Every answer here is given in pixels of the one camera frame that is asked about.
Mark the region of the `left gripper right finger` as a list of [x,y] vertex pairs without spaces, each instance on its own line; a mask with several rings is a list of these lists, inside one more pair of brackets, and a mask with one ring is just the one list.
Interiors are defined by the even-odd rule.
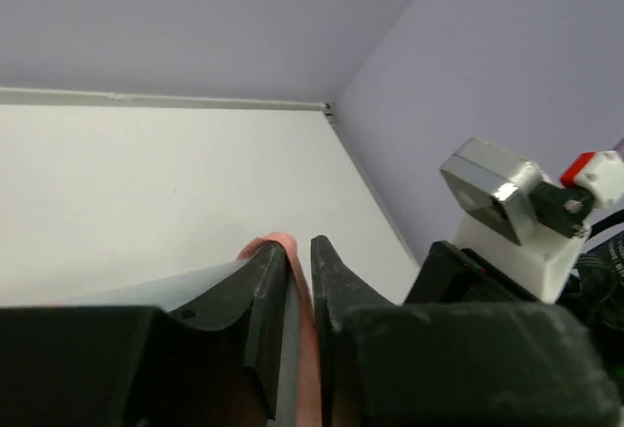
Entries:
[[311,243],[327,426],[618,426],[586,327],[535,301],[395,304]]

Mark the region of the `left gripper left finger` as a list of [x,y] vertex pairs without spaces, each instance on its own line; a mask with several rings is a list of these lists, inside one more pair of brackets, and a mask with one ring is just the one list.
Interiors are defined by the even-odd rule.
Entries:
[[264,426],[276,415],[288,260],[274,242],[172,311],[6,308],[5,426]]

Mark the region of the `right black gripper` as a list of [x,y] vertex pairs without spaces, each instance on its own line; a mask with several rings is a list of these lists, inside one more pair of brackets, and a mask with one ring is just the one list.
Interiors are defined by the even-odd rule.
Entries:
[[[406,304],[535,301],[475,252],[436,242]],[[580,255],[556,303],[589,330],[612,377],[623,376],[623,242],[606,240]]]

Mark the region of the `orange blue checked pillowcase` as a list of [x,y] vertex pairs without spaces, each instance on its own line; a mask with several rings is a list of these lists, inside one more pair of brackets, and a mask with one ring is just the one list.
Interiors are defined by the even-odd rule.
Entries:
[[316,332],[297,244],[284,233],[256,238],[238,258],[217,268],[101,291],[65,301],[69,306],[154,306],[172,311],[215,287],[241,269],[259,248],[274,242],[287,254],[288,279],[276,415],[264,426],[318,426],[322,422]]

